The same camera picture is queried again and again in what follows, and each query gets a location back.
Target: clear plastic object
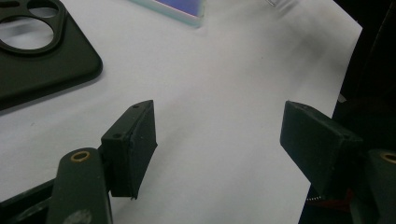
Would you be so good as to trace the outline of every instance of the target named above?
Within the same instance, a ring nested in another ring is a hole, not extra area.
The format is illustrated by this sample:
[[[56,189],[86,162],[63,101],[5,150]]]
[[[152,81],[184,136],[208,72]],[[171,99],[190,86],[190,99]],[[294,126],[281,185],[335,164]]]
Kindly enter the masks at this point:
[[[205,0],[132,0],[166,16],[199,27],[204,18]]]

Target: white table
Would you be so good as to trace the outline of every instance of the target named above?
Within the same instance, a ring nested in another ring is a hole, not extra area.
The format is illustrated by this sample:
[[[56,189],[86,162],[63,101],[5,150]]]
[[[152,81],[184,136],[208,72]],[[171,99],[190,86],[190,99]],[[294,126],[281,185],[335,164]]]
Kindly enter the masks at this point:
[[[0,201],[153,99],[159,146],[115,223],[297,223],[309,182],[279,144],[285,101],[332,115],[361,28],[330,0],[207,0],[190,28],[127,0],[63,0],[104,62],[88,84],[0,112]]]

